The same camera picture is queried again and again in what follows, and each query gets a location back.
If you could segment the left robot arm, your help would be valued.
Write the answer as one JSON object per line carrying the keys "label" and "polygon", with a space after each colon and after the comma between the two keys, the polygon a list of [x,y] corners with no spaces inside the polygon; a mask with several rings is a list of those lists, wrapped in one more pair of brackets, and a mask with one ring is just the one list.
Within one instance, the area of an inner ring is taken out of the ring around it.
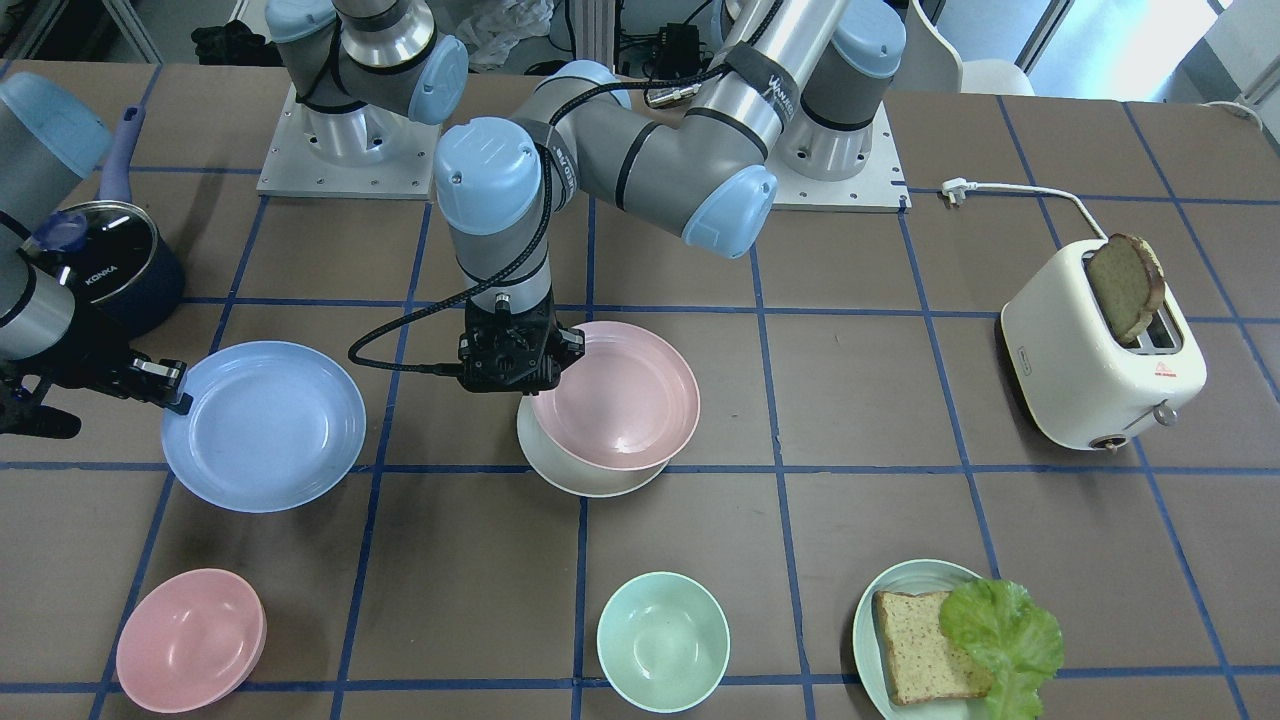
{"label": "left robot arm", "polygon": [[456,363],[424,372],[476,393],[557,387],[585,352],[556,319],[547,228],[577,193],[723,258],[772,209],[897,208],[883,96],[908,44],[884,1],[746,1],[675,126],[596,61],[541,81],[507,118],[449,128],[436,204],[466,290]]}

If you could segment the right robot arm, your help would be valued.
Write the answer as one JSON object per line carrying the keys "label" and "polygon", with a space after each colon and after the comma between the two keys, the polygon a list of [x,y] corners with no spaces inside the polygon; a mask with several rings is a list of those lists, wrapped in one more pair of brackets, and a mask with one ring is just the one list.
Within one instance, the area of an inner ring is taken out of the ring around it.
{"label": "right robot arm", "polygon": [[54,386],[184,415],[186,364],[132,341],[166,320],[186,274],[131,190],[145,120],[115,129],[52,81],[3,81],[3,432],[69,439],[78,416],[45,402]]}

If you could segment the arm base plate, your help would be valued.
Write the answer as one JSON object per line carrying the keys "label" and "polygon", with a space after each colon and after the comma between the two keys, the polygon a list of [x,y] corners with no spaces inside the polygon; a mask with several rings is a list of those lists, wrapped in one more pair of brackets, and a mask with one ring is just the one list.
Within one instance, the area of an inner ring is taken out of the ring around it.
{"label": "arm base plate", "polygon": [[800,111],[780,136],[767,169],[782,211],[897,213],[911,208],[884,104],[860,129],[832,129]]}
{"label": "arm base plate", "polygon": [[375,106],[326,114],[289,87],[256,188],[293,199],[428,201],[439,126]]}

